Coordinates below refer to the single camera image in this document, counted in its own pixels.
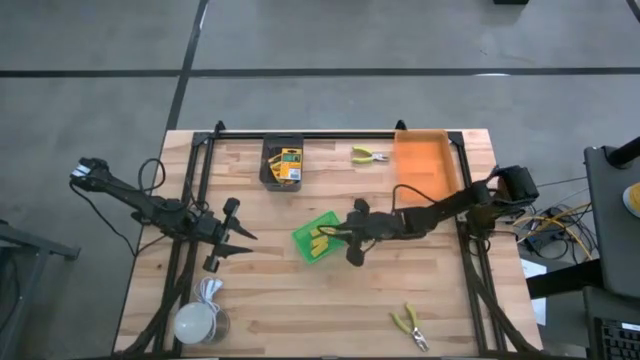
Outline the dark grey metal stand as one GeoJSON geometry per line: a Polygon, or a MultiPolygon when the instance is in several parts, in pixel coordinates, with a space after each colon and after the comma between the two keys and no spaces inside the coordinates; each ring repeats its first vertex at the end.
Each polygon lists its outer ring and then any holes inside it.
{"type": "Polygon", "coordinates": [[[66,260],[75,261],[81,248],[70,247],[30,234],[0,220],[0,251],[2,248],[9,251],[26,250],[35,256],[31,273],[23,285],[20,284],[20,275],[16,274],[17,298],[15,306],[8,314],[6,321],[0,324],[0,339],[4,338],[4,343],[0,346],[0,360],[12,360],[47,260],[51,255],[59,255],[66,260]]]}

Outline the white paper sheet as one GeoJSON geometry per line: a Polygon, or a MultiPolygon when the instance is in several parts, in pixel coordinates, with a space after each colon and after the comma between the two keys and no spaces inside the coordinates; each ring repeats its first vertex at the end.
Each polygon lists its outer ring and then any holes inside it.
{"type": "MultiPolygon", "coordinates": [[[[538,263],[522,259],[521,260],[522,269],[526,279],[529,279],[534,276],[544,275],[547,273],[547,268],[544,265],[540,265],[538,263]]],[[[546,299],[538,298],[531,300],[534,315],[536,319],[536,323],[540,326],[546,325],[546,299]]]]}

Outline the grey side table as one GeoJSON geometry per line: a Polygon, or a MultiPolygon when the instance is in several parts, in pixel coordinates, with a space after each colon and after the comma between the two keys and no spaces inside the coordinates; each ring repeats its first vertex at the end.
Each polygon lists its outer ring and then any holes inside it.
{"type": "Polygon", "coordinates": [[[604,286],[640,298],[640,217],[625,207],[623,193],[640,183],[640,159],[625,169],[610,165],[602,148],[584,150],[604,286]]]}

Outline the black keyboard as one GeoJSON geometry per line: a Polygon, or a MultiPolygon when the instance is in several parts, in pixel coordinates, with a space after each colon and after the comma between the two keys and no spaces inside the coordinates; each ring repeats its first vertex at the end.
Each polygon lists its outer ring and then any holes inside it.
{"type": "Polygon", "coordinates": [[[595,318],[597,360],[640,360],[640,324],[595,318]]]}

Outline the white dome lamp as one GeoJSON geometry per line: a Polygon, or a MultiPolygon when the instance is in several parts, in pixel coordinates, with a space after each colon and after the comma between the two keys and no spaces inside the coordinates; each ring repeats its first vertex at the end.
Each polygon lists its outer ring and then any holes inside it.
{"type": "Polygon", "coordinates": [[[230,318],[224,310],[202,302],[180,308],[173,323],[175,337],[186,345],[220,343],[230,327],[230,318]]]}

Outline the green plastic basket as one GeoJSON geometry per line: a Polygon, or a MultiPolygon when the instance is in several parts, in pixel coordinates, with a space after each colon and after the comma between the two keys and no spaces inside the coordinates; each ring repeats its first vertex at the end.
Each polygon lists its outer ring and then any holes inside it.
{"type": "Polygon", "coordinates": [[[296,244],[302,257],[308,264],[316,263],[320,259],[323,259],[324,257],[328,256],[329,254],[335,252],[336,250],[344,246],[344,243],[339,239],[329,237],[328,251],[320,258],[315,259],[311,253],[312,241],[318,239],[323,235],[316,238],[312,238],[310,235],[310,231],[321,225],[338,225],[339,223],[340,221],[337,215],[333,211],[328,211],[323,215],[319,216],[318,218],[314,219],[313,221],[303,225],[302,227],[300,227],[299,229],[295,230],[292,233],[292,238],[294,240],[294,243],[296,244]]]}

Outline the yellow roll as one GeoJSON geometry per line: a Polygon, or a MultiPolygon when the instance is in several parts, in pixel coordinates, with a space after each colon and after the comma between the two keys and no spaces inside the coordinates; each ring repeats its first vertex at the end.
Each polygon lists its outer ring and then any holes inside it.
{"type": "Polygon", "coordinates": [[[629,185],[623,191],[622,202],[629,213],[640,218],[640,182],[629,185]]]}

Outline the black pole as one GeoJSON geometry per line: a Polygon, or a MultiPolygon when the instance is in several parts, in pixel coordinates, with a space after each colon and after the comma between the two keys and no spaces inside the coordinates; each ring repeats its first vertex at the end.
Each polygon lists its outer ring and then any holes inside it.
{"type": "Polygon", "coordinates": [[[640,136],[620,146],[604,146],[604,154],[607,162],[618,169],[629,168],[632,162],[640,157],[640,136]]]}

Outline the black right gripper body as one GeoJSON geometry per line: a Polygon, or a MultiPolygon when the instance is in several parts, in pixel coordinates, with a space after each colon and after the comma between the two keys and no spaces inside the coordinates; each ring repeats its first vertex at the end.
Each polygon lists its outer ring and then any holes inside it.
{"type": "Polygon", "coordinates": [[[352,265],[360,267],[365,258],[362,243],[396,238],[401,232],[401,220],[391,213],[371,212],[369,204],[362,198],[354,201],[353,208],[344,223],[348,243],[346,259],[352,265]]]}

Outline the dark grey plastic bin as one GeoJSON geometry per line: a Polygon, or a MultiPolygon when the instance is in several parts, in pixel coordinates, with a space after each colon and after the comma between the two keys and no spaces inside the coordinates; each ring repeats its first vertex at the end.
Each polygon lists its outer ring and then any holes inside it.
{"type": "Polygon", "coordinates": [[[304,138],[298,133],[273,133],[264,136],[259,179],[268,191],[297,192],[301,189],[302,173],[300,181],[290,180],[291,184],[278,184],[271,173],[268,159],[281,154],[283,148],[301,148],[303,152],[303,147],[304,138]]]}

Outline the black power adapter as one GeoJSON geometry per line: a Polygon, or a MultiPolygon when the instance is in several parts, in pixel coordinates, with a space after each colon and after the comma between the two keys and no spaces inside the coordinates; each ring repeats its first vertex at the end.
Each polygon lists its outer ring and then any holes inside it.
{"type": "Polygon", "coordinates": [[[565,240],[565,233],[563,231],[556,232],[540,232],[536,235],[527,237],[523,244],[526,248],[532,252],[541,251],[544,247],[560,241],[565,240]]]}

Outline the black table frame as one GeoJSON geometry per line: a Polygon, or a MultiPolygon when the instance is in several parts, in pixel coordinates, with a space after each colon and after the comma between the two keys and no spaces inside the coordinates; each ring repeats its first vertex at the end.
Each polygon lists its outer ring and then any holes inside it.
{"type": "MultiPolygon", "coordinates": [[[[163,345],[138,351],[144,359],[185,357],[418,357],[475,356],[481,339],[475,330],[465,283],[459,237],[453,219],[440,223],[427,238],[384,242],[351,266],[345,248],[313,265],[306,264],[291,233],[333,210],[341,220],[355,198],[373,211],[388,211],[395,185],[394,164],[354,166],[353,145],[388,152],[393,130],[314,131],[304,135],[302,188],[270,192],[259,181],[263,134],[221,132],[215,141],[207,202],[217,217],[228,197],[238,198],[238,218],[258,241],[231,235],[253,253],[222,260],[213,277],[224,286],[216,296],[229,314],[229,333],[218,344],[184,346],[174,341],[172,324],[179,302],[169,313],[163,345]],[[395,326],[390,312],[403,318],[404,303],[418,311],[430,351],[421,352],[395,326]]],[[[541,338],[511,234],[496,234],[490,253],[501,307],[527,341],[541,348],[541,338]]],[[[134,263],[114,351],[125,351],[156,313],[165,275],[175,276],[186,263],[189,244],[165,239],[147,248],[134,263]]]]}

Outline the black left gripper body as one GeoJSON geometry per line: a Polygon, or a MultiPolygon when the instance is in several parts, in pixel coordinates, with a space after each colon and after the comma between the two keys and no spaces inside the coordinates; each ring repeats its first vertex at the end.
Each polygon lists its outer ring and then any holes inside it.
{"type": "Polygon", "coordinates": [[[232,221],[239,222],[235,217],[239,205],[240,201],[238,199],[228,198],[223,207],[223,213],[225,215],[223,221],[215,218],[212,212],[206,212],[196,224],[195,239],[213,246],[213,250],[206,257],[203,264],[203,269],[210,273],[216,273],[220,265],[220,259],[222,257],[219,256],[219,245],[223,243],[230,244],[229,232],[233,230],[228,229],[228,224],[232,221]]]}

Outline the orange plastic bin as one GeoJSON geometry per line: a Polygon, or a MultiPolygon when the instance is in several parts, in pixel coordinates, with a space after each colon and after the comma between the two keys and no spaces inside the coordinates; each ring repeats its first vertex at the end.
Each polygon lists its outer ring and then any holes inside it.
{"type": "Polygon", "coordinates": [[[459,190],[445,130],[397,130],[393,160],[398,184],[411,186],[434,200],[442,200],[459,190]]]}

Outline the black beam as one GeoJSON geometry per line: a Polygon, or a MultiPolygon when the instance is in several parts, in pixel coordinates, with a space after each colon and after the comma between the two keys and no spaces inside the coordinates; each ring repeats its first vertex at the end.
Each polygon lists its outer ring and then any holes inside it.
{"type": "Polygon", "coordinates": [[[563,269],[536,275],[526,280],[532,299],[546,298],[584,287],[603,288],[600,260],[590,260],[563,269]]]}

